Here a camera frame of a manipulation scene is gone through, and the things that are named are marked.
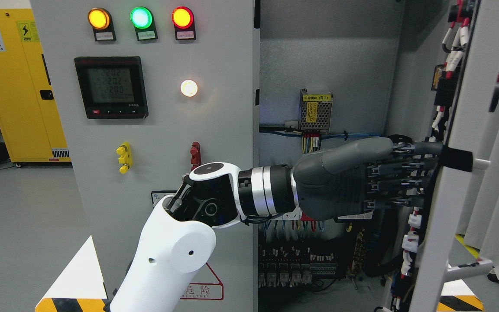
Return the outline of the grey robotic left hand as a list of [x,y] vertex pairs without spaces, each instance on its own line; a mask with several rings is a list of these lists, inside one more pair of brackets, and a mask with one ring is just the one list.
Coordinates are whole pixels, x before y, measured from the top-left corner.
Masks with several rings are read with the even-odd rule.
[[307,154],[292,168],[298,205],[316,221],[408,205],[407,191],[428,184],[428,178],[412,176],[427,168],[420,157],[442,150],[440,142],[372,137]]

